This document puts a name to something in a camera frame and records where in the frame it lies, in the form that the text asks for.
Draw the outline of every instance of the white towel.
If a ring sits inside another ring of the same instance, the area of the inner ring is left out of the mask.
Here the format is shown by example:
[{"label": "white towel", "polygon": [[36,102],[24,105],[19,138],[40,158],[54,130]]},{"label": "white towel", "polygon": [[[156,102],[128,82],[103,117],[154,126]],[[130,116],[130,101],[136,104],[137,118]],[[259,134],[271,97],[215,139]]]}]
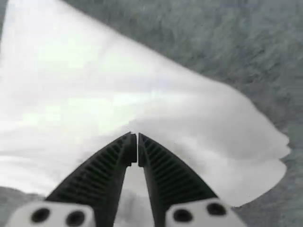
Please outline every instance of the white towel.
[{"label": "white towel", "polygon": [[[288,137],[228,85],[59,0],[10,0],[1,41],[0,185],[48,195],[129,131],[170,149],[231,206],[274,187],[286,172],[279,159],[290,152]],[[127,169],[124,190],[121,204],[148,202],[141,169]]]}]

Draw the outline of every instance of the gray fabric surface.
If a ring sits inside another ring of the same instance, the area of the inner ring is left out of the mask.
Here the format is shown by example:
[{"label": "gray fabric surface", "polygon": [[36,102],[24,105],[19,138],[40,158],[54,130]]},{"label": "gray fabric surface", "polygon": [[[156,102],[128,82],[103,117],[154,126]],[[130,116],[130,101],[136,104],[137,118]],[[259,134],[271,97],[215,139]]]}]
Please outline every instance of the gray fabric surface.
[{"label": "gray fabric surface", "polygon": [[[234,210],[249,227],[302,226],[302,0],[66,2],[185,67],[225,82],[249,97],[290,137],[293,150],[283,159],[288,168],[283,180],[260,198]],[[10,200],[0,201],[0,207],[16,207],[14,204]]]}]

